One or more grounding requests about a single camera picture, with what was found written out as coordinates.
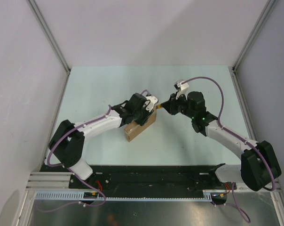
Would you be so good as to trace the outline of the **brown cardboard express box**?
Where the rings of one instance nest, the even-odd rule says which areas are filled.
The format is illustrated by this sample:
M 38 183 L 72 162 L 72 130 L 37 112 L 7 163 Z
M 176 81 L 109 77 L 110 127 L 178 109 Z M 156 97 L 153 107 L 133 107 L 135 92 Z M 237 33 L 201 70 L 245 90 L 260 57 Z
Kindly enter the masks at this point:
M 157 110 L 156 108 L 154 108 L 153 110 L 153 114 L 148 118 L 147 122 L 143 126 L 140 126 L 135 121 L 133 121 L 124 128 L 125 138 L 128 142 L 131 142 L 156 121 Z

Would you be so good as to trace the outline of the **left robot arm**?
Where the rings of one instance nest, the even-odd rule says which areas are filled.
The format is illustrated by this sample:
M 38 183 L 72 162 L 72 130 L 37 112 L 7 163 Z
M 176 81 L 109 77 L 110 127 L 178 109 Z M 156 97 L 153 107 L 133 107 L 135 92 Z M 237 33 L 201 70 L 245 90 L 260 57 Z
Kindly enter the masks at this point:
M 132 122 L 143 126 L 154 113 L 158 99 L 147 94 L 134 93 L 129 100 L 115 106 L 94 119 L 72 123 L 62 121 L 52 136 L 48 148 L 47 166 L 62 166 L 79 177 L 79 183 L 85 188 L 95 184 L 92 168 L 82 157 L 84 143 L 108 130 L 128 125 Z

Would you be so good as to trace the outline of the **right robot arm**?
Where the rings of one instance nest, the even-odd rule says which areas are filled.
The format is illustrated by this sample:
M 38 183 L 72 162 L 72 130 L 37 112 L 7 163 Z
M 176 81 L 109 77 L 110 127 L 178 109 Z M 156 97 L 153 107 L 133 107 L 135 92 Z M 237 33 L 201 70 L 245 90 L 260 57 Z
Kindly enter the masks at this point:
M 218 124 L 218 118 L 207 111 L 205 99 L 201 92 L 190 92 L 188 95 L 172 94 L 161 104 L 169 114 L 181 113 L 191 119 L 196 133 L 211 138 L 229 149 L 239 158 L 239 165 L 220 164 L 208 177 L 209 185 L 214 189 L 221 188 L 225 182 L 244 183 L 253 191 L 274 184 L 282 171 L 273 146 L 267 142 L 258 142 Z

